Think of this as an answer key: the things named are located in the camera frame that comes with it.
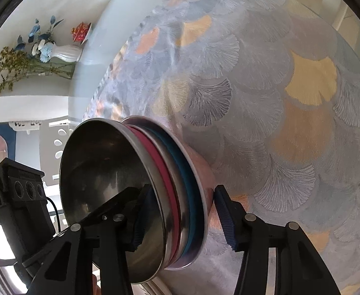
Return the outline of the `pink bowl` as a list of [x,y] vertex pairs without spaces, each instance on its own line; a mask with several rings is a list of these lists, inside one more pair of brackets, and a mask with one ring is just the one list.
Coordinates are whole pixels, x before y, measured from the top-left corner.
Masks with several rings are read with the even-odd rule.
[[[213,181],[209,181],[206,184],[203,182],[203,176],[202,173],[199,172],[199,170],[197,169],[198,166],[202,167],[203,169],[207,169],[207,163],[203,160],[203,158],[201,158],[191,147],[187,146],[185,144],[185,142],[183,140],[181,140],[178,136],[176,136],[173,132],[171,132],[169,129],[167,129],[166,127],[164,127],[163,125],[160,125],[159,123],[155,122],[154,120],[151,120],[150,118],[146,118],[146,117],[128,117],[125,120],[123,120],[123,124],[126,125],[127,127],[129,127],[131,130],[133,131],[137,131],[139,133],[141,133],[141,135],[144,136],[144,138],[146,138],[146,140],[148,140],[149,143],[151,143],[151,145],[153,145],[155,147],[155,150],[157,151],[157,154],[160,156],[160,161],[164,162],[163,159],[161,158],[161,155],[159,154],[156,146],[154,145],[154,143],[152,143],[146,136],[145,134],[143,134],[141,127],[143,125],[158,125],[161,128],[165,129],[171,136],[173,136],[173,138],[177,141],[179,141],[179,143],[181,144],[181,146],[185,149],[185,154],[187,155],[187,159],[190,163],[191,168],[193,169],[195,178],[197,179],[197,183],[199,186],[199,193],[201,196],[201,202],[202,202],[202,206],[203,206],[203,213],[204,213],[204,222],[205,222],[205,232],[204,232],[204,236],[203,236],[203,243],[201,246],[201,249],[198,253],[198,256],[200,255],[205,242],[206,242],[206,238],[207,238],[207,232],[208,232],[208,223],[209,223],[209,212],[211,210],[212,207],[212,200],[213,200],[213,191],[212,191],[212,184],[214,183]],[[177,204],[177,211],[178,211],[178,217],[179,217],[179,207]],[[178,233],[178,238],[180,237],[180,223],[179,223],[179,233]],[[174,255],[171,257],[171,260],[169,261],[169,264],[167,264],[167,266],[165,267],[166,270],[169,270],[169,265],[174,257]]]

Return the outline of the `steel bowl red outside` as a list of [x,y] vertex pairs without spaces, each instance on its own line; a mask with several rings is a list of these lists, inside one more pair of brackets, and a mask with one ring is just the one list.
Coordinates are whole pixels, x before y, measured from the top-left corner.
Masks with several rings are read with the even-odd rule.
[[142,131],[85,120],[63,149],[59,185],[68,224],[97,216],[124,225],[131,283],[151,280],[171,262],[180,238],[177,201],[163,158]]

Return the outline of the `steel bowl blue outside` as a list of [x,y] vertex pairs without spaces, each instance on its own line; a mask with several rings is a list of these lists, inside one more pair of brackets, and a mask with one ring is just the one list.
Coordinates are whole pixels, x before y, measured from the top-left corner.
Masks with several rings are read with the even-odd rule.
[[156,146],[166,164],[179,207],[179,246],[169,270],[190,265],[203,243],[205,222],[199,186],[185,149],[165,129],[158,125],[143,125],[143,134]]

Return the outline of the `white chair left back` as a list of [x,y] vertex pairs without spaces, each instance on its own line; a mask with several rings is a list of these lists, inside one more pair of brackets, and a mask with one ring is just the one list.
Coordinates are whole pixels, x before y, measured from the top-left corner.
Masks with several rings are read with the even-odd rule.
[[40,167],[47,187],[59,182],[61,156],[73,128],[68,116],[44,120],[40,125]]

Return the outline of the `white chair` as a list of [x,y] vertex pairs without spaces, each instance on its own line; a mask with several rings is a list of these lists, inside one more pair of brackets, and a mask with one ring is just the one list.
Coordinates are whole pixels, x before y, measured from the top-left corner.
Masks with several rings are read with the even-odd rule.
[[47,187],[59,182],[61,156],[73,128],[68,116],[44,120],[40,125],[40,167]]
[[354,47],[359,35],[359,24],[343,0],[322,0],[318,14]]

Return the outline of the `glass vase with green stems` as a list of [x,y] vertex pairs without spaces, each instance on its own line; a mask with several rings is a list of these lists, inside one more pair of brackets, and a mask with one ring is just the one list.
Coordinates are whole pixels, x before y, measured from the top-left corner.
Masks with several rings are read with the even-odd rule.
[[61,61],[44,63],[25,51],[4,47],[0,52],[0,94],[13,91],[17,82],[30,77],[57,75],[71,79],[74,67],[73,63]]

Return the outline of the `white ribbed vase with flowers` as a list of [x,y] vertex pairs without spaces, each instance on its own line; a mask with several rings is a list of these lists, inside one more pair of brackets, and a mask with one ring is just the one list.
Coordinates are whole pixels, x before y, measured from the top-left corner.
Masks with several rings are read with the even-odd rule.
[[77,45],[58,45],[54,39],[54,29],[63,22],[52,15],[49,26],[42,29],[39,19],[35,19],[34,25],[28,34],[28,40],[24,41],[21,35],[17,38],[15,51],[23,51],[32,59],[42,63],[49,63],[53,58],[65,63],[77,63],[82,57],[82,48]]

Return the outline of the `ginkgo pattern table cloth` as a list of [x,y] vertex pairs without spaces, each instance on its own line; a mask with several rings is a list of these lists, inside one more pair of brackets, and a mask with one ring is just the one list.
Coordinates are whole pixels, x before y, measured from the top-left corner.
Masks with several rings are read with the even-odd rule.
[[295,221],[360,294],[360,60],[295,0],[165,0],[107,69],[85,118],[146,116],[201,179],[268,223]]

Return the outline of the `white chair right upper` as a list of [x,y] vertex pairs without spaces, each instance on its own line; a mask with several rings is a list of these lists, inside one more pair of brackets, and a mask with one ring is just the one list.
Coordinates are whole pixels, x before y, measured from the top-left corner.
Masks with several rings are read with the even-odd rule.
[[318,14],[354,47],[359,35],[359,24],[343,0],[322,0]]

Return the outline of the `white wall shelf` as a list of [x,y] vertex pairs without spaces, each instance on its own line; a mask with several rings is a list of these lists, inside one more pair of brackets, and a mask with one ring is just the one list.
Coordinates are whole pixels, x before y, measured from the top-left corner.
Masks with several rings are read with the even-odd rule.
[[42,125],[40,120],[23,120],[23,121],[12,121],[8,125],[15,132],[26,132],[30,134],[31,131],[38,131]]

